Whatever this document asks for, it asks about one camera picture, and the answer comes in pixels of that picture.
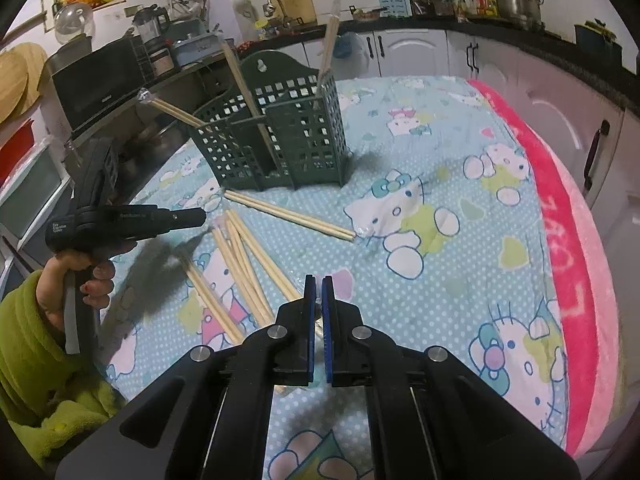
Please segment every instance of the round wooden cutting board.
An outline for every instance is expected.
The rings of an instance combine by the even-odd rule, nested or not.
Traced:
[[[21,43],[13,47],[10,52],[18,54],[24,59],[29,73],[27,88],[25,88],[20,102],[18,102],[12,113],[12,118],[14,118],[25,113],[40,97],[38,82],[48,56],[45,50],[37,43]]]
[[[28,79],[27,62],[20,54],[0,54],[0,123],[17,107]]]

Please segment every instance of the tablecloth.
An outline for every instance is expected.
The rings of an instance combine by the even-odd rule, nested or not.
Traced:
[[[306,274],[332,275],[366,324],[403,346],[446,347],[568,453],[583,453],[611,409],[618,325],[602,245],[566,169],[482,83],[376,78],[338,92],[347,184],[255,195],[353,228],[356,241],[230,204],[188,142],[132,202],[201,206],[208,222],[116,257],[100,331],[106,377],[131,399],[194,345],[229,345],[175,260],[178,246],[238,326],[256,329],[207,233],[232,207],[300,291]],[[276,310],[285,300],[252,262]],[[364,391],[327,387],[316,348],[311,387],[274,396],[264,478],[370,480]]]

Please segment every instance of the white cabinet door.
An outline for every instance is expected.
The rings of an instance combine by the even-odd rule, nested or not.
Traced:
[[[449,75],[444,30],[374,32],[380,75]]]
[[[359,33],[353,36],[351,56],[347,59],[331,60],[331,69],[337,80],[380,77],[378,51],[372,32]],[[320,68],[322,61],[322,40],[305,43],[306,57],[311,68]]]
[[[616,291],[629,384],[640,380],[640,121],[629,111],[591,212]]]
[[[306,58],[305,47],[302,45],[302,43],[294,43],[292,45],[283,46],[282,48],[279,48],[278,51],[289,54],[293,59],[295,59],[302,65],[309,66],[309,62]]]
[[[600,141],[600,153],[591,174],[601,174],[602,168],[608,167],[610,159],[603,153],[612,155],[622,124],[622,111],[575,77],[520,53],[514,108],[554,150],[580,188],[584,185],[583,173],[591,141],[602,121],[608,121],[609,135]]]
[[[471,49],[474,77],[497,91],[511,107],[516,105],[519,57],[516,47],[484,38],[475,38]]]
[[[461,32],[447,31],[447,47],[449,50],[449,75],[471,79],[471,49],[474,38]]]

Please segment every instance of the utensil holder basket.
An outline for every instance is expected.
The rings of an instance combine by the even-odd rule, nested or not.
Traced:
[[[235,84],[194,112],[209,123],[206,127],[181,124],[220,186],[342,186],[348,152],[332,72],[318,81],[318,70],[273,50],[251,54],[242,61],[241,71],[261,116],[251,117]],[[275,162],[259,123],[268,130]]]

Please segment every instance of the pink tablecloth border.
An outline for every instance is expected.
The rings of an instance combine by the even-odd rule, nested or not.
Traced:
[[[600,237],[580,190],[553,151],[500,95],[470,81],[510,126],[531,162],[561,311],[569,384],[566,451],[584,454],[609,420],[618,373],[618,311]],[[597,345],[585,341],[597,341]]]

